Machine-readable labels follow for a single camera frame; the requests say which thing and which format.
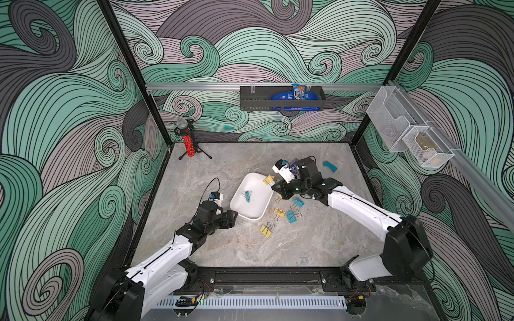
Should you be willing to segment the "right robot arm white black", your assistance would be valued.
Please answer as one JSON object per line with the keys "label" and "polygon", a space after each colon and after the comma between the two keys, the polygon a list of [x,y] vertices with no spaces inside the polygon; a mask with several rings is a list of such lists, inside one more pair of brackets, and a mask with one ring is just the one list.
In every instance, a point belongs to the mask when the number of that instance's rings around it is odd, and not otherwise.
{"label": "right robot arm white black", "polygon": [[273,172],[280,179],[271,185],[272,190],[283,199],[300,195],[318,201],[348,215],[383,243],[381,254],[356,256],[342,267],[343,280],[350,287],[383,277],[409,281],[433,258],[424,226],[417,217],[385,210],[338,180],[323,177],[313,159],[300,159],[294,165],[280,159],[273,165]]}

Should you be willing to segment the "white plastic storage box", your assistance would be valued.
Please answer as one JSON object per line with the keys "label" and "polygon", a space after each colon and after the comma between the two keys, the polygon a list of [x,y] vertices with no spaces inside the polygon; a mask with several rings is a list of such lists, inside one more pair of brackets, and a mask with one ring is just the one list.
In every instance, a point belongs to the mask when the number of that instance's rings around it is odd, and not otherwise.
{"label": "white plastic storage box", "polygon": [[[230,202],[230,209],[237,211],[239,217],[251,222],[264,217],[273,196],[271,187],[264,183],[265,178],[259,173],[249,173],[244,177]],[[250,203],[242,195],[244,191],[252,191]]]}

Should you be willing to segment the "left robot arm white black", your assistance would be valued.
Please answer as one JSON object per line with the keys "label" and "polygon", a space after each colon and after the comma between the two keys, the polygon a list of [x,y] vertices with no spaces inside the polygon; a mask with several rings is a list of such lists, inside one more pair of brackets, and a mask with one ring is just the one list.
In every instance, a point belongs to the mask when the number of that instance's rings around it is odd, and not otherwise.
{"label": "left robot arm white black", "polygon": [[224,211],[218,201],[203,201],[189,223],[172,240],[141,263],[111,271],[90,301],[86,320],[141,320],[188,281],[196,283],[198,266],[190,256],[217,230],[235,226],[238,213]]}

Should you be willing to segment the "yellow binder clip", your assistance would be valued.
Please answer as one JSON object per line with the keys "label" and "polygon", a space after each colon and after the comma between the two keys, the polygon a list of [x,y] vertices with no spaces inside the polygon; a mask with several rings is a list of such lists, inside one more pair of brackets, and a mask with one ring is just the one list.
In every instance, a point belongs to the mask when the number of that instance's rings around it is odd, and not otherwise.
{"label": "yellow binder clip", "polygon": [[263,236],[265,236],[266,239],[269,239],[273,234],[274,228],[275,224],[268,222],[267,224],[261,226],[260,232]]}
{"label": "yellow binder clip", "polygon": [[274,182],[274,176],[269,175],[264,179],[264,183],[268,186],[273,186],[275,184]]}
{"label": "yellow binder clip", "polygon": [[279,217],[284,218],[286,216],[286,213],[281,209],[274,209],[273,213],[275,214],[275,218],[278,219]]}

